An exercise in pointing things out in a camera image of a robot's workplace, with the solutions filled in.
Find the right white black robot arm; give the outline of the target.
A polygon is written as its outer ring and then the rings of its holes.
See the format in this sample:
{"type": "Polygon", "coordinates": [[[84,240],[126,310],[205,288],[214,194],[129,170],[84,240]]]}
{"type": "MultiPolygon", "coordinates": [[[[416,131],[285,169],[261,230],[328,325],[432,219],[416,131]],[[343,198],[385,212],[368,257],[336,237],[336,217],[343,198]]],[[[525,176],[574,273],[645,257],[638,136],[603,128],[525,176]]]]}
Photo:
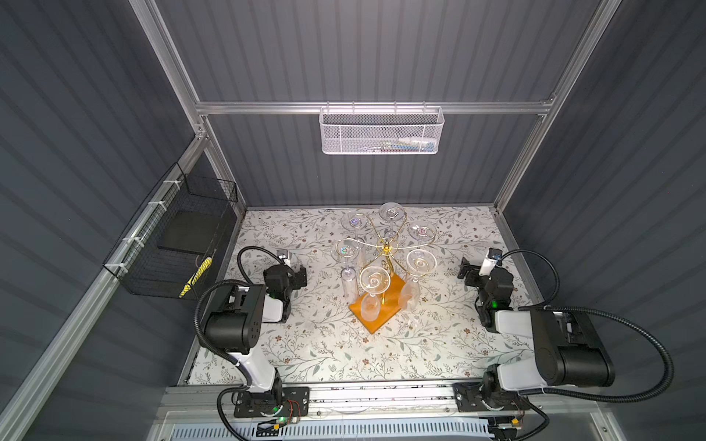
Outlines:
{"type": "Polygon", "coordinates": [[[584,312],[551,312],[542,307],[515,310],[510,306],[514,276],[487,257],[480,265],[461,260],[458,278],[476,288],[474,308],[492,334],[531,339],[533,356],[517,362],[493,363],[476,383],[453,385],[458,408],[525,410],[520,391],[551,386],[608,387],[615,380],[612,361],[584,312]]]}

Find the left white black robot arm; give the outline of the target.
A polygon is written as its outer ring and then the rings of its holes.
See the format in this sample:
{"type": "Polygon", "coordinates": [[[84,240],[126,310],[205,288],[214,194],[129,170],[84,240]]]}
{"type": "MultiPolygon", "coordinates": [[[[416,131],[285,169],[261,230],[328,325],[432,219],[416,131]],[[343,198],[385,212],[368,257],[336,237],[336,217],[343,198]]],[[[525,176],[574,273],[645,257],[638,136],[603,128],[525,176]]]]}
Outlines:
{"type": "Polygon", "coordinates": [[[195,313],[197,338],[243,376],[243,384],[230,392],[234,417],[307,415],[310,389],[285,387],[259,343],[263,325],[289,318],[298,274],[278,264],[265,270],[264,276],[264,284],[224,279],[208,288],[195,313]]]}

